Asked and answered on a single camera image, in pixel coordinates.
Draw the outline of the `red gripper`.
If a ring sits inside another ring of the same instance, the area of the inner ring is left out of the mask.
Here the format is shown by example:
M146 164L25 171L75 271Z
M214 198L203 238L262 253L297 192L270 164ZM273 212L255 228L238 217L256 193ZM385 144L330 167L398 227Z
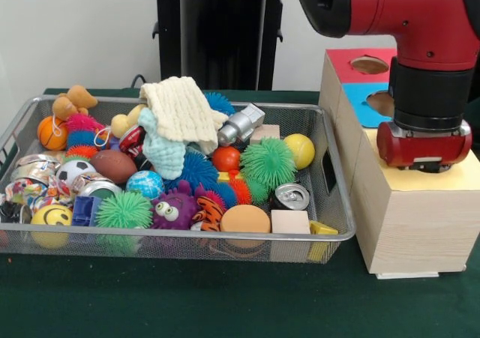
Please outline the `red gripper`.
M463 121L452 132L405 130L393 121L378 126L376 146L387 166L410 170L448 170L468 155L473 142L470 126Z

